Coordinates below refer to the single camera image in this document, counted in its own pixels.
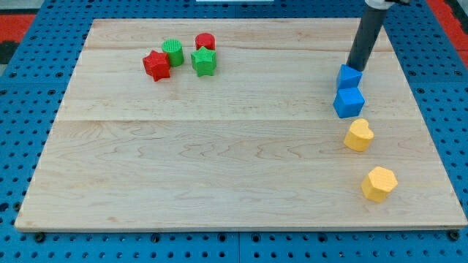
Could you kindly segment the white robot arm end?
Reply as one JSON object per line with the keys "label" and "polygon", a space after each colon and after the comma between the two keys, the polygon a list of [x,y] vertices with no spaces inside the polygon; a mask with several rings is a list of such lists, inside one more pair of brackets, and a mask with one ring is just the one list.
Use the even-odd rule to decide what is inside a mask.
{"label": "white robot arm end", "polygon": [[365,0],[365,3],[374,9],[387,10],[394,4],[409,5],[411,0]]}

